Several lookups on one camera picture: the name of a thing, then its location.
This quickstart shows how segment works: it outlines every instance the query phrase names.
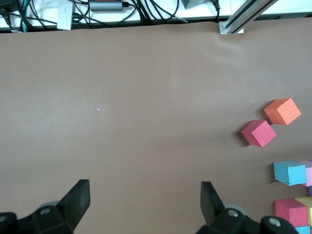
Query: bolt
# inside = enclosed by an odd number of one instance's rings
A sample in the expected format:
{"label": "bolt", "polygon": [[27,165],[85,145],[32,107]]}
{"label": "bolt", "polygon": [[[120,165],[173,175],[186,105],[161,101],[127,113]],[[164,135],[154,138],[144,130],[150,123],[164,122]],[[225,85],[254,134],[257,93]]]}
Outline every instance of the bolt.
{"label": "bolt", "polygon": [[46,208],[46,209],[43,209],[43,210],[40,212],[40,214],[41,214],[41,215],[44,215],[44,214],[49,213],[50,211],[51,211],[50,208]]}
{"label": "bolt", "polygon": [[7,216],[1,216],[1,217],[0,217],[0,222],[6,221],[7,219],[8,219]]}
{"label": "bolt", "polygon": [[269,223],[273,226],[280,227],[282,224],[276,218],[269,218]]}
{"label": "bolt", "polygon": [[229,216],[232,216],[232,217],[238,217],[238,213],[235,210],[229,210],[228,214]]}

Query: yellow block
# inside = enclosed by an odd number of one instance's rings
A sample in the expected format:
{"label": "yellow block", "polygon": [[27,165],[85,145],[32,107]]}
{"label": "yellow block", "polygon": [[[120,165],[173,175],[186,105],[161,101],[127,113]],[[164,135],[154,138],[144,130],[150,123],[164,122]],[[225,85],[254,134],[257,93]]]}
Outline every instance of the yellow block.
{"label": "yellow block", "polygon": [[295,200],[308,208],[308,223],[310,226],[312,226],[312,197],[305,196],[301,198],[296,198]]}

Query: magenta block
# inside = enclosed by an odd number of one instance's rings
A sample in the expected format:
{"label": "magenta block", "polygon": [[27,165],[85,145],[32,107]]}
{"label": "magenta block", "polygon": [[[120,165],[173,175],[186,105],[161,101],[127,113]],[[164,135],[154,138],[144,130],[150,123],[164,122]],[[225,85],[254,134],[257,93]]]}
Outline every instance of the magenta block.
{"label": "magenta block", "polygon": [[253,120],[241,133],[251,145],[264,147],[274,137],[276,133],[266,120]]}
{"label": "magenta block", "polygon": [[299,163],[306,165],[307,183],[303,185],[307,187],[312,186],[312,162],[305,160]]}
{"label": "magenta block", "polygon": [[276,200],[275,208],[276,216],[287,220],[294,227],[308,224],[308,208],[292,198]]}

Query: light blue block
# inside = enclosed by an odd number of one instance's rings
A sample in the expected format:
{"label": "light blue block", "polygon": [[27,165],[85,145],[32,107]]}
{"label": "light blue block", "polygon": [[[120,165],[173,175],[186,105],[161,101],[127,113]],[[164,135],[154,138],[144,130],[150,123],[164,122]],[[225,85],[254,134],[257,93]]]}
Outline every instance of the light blue block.
{"label": "light blue block", "polygon": [[275,179],[288,186],[307,183],[306,165],[295,161],[274,163]]}
{"label": "light blue block", "polygon": [[299,234],[310,234],[310,226],[295,227]]}

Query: toy block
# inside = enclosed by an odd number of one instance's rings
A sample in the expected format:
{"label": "toy block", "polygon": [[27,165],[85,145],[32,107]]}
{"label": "toy block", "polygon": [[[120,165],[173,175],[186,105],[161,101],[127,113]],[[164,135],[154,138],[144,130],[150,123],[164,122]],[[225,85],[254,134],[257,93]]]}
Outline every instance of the toy block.
{"label": "toy block", "polygon": [[264,147],[276,137],[276,133],[266,120],[251,121],[241,133],[251,145],[259,147]]}
{"label": "toy block", "polygon": [[301,115],[291,98],[277,99],[264,108],[265,113],[274,124],[288,125]]}
{"label": "toy block", "polygon": [[296,201],[300,202],[301,204],[305,205],[308,208],[308,224],[312,226],[312,197],[310,196],[305,196],[301,198],[296,198]]}
{"label": "toy block", "polygon": [[275,211],[277,217],[287,220],[294,227],[308,224],[308,208],[292,198],[276,200]]}
{"label": "toy block", "polygon": [[306,166],[299,162],[275,162],[274,174],[276,180],[288,186],[307,183]]}
{"label": "toy block", "polygon": [[299,234],[310,234],[310,226],[295,227]]}
{"label": "toy block", "polygon": [[299,162],[301,164],[306,165],[306,175],[307,175],[307,183],[304,183],[304,186],[312,186],[312,162],[309,160]]}

